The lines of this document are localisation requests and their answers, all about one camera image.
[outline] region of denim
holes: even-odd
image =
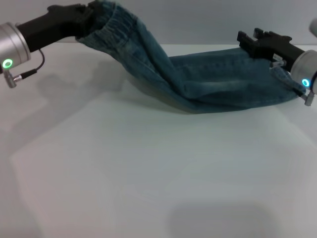
[[[288,72],[270,70],[268,60],[252,59],[241,48],[168,57],[138,17],[116,3],[101,3],[104,14],[86,37],[76,40],[111,55],[187,111],[245,110],[295,99],[292,88],[305,92]]]

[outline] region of white wall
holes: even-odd
[[[0,22],[25,22],[52,4],[91,0],[2,0]],[[308,31],[316,0],[119,0],[162,44],[232,44],[255,27],[287,34],[295,44],[317,44]]]

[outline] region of white surface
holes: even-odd
[[[0,81],[1,238],[316,237],[317,102],[188,115],[104,53],[44,52]]]
[[[26,22],[53,4],[92,0],[2,0],[0,23]],[[317,44],[309,32],[316,0],[118,0],[139,16],[161,44],[235,44],[238,31],[254,28],[293,37],[294,44]]]

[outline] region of blue jeans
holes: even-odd
[[[241,48],[168,57],[135,15],[101,2],[104,15],[88,36],[77,40],[111,55],[187,111],[217,113],[283,103],[298,97],[289,85],[305,92],[288,72],[270,70],[268,60],[252,59]]]

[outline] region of black cable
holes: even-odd
[[[32,69],[32,70],[30,70],[30,71],[27,71],[27,72],[22,73],[22,74],[21,74],[22,79],[25,79],[25,78],[27,78],[27,77],[29,77],[29,76],[31,76],[31,75],[37,73],[38,70],[39,70],[40,68],[42,68],[42,66],[44,65],[44,63],[45,63],[45,56],[44,56],[44,54],[43,54],[43,52],[42,52],[41,49],[39,49],[39,51],[40,51],[40,53],[41,53],[41,55],[42,55],[42,63],[40,64],[39,67],[37,67],[37,68],[35,68],[35,69]]]

